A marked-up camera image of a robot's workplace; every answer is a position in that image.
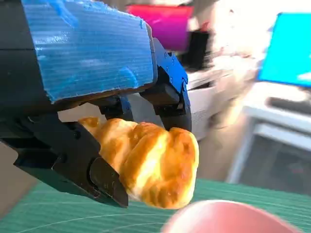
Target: black bracket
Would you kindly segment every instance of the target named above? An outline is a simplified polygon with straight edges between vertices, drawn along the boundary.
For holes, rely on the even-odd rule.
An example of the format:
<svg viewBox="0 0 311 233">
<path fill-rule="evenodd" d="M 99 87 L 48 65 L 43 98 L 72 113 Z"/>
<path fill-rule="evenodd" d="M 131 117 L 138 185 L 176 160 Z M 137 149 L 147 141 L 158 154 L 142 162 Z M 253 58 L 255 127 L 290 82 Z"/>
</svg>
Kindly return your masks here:
<svg viewBox="0 0 311 233">
<path fill-rule="evenodd" d="M 62 123 L 56 114 L 25 117 L 31 138 L 1 138 L 18 152 L 14 165 L 61 192 L 127 207 L 118 173 L 99 155 L 100 144 L 78 122 Z"/>
<path fill-rule="evenodd" d="M 134 121 L 131 104 L 126 96 L 109 96 L 90 101 L 90 103 L 98 106 L 101 114 L 105 115 L 106 119 L 121 118 Z"/>
<path fill-rule="evenodd" d="M 188 76 L 173 53 L 154 38 L 158 71 L 156 84 L 141 92 L 161 117 L 166 130 L 178 127 L 191 131 L 191 110 L 187 93 Z"/>
</svg>

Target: green cutting mat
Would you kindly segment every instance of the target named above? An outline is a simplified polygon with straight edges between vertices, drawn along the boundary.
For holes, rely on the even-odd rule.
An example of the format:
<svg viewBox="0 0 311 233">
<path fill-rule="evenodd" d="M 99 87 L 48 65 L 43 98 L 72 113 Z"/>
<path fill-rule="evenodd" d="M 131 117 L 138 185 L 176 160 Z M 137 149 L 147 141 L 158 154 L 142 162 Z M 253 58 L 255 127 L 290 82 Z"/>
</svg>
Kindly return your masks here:
<svg viewBox="0 0 311 233">
<path fill-rule="evenodd" d="M 265 209 L 311 233 L 311 198 L 198 180 L 192 201 L 233 200 Z M 0 233 L 158 233 L 174 213 L 129 203 L 128 209 L 57 192 L 40 183 L 0 222 Z"/>
</svg>

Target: pink object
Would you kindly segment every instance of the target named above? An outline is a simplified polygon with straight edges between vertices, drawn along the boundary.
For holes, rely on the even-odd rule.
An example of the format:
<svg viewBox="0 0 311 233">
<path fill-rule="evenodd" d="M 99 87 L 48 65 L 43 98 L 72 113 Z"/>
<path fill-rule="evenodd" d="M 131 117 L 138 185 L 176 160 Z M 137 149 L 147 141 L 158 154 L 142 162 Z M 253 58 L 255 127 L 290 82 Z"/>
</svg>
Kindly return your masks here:
<svg viewBox="0 0 311 233">
<path fill-rule="evenodd" d="M 163 233 L 300 233 L 269 214 L 243 203 L 206 200 L 177 211 L 162 228 Z"/>
<path fill-rule="evenodd" d="M 192 7 L 129 5 L 127 12 L 144 19 L 152 28 L 153 37 L 157 38 L 165 49 L 187 50 L 187 26 Z"/>
</svg>

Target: blue 3d-printed part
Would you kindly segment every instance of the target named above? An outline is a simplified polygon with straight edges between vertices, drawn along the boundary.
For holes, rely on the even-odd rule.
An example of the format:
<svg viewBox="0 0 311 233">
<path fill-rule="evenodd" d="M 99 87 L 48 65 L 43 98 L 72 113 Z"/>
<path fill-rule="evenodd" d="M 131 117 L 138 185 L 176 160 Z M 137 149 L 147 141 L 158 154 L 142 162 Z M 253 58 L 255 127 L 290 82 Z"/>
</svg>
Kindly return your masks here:
<svg viewBox="0 0 311 233">
<path fill-rule="evenodd" d="M 153 82 L 146 23 L 89 0 L 22 0 L 51 102 Z"/>
</svg>

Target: blue screen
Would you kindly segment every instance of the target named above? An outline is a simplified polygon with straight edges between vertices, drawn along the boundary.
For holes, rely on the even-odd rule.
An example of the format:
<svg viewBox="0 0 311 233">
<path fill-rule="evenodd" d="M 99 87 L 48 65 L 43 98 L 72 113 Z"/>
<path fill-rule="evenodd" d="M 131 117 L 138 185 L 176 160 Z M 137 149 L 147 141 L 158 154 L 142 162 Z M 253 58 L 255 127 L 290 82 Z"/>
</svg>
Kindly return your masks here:
<svg viewBox="0 0 311 233">
<path fill-rule="evenodd" d="M 278 15 L 259 80 L 311 86 L 311 14 Z"/>
</svg>

